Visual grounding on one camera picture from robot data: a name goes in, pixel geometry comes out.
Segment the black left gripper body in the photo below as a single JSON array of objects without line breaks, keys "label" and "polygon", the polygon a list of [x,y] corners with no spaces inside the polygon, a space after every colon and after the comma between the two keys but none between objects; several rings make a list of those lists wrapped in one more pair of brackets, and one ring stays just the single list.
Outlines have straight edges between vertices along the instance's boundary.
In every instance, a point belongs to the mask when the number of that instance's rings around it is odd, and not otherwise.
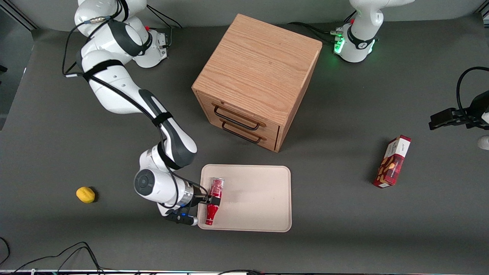
[{"label": "black left gripper body", "polygon": [[489,108],[489,91],[485,91],[482,94],[476,96],[470,106],[464,108],[469,119],[473,124],[466,124],[467,129],[479,127],[483,130],[487,130],[489,126],[488,122],[488,108]]}]

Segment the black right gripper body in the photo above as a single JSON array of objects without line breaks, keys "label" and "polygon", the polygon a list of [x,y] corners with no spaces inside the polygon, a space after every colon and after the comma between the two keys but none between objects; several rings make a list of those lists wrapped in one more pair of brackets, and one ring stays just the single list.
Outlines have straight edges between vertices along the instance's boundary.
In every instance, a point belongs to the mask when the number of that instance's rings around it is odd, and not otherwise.
[{"label": "black right gripper body", "polygon": [[196,207],[200,203],[208,203],[210,195],[206,188],[193,186],[193,197],[191,200],[191,207]]}]

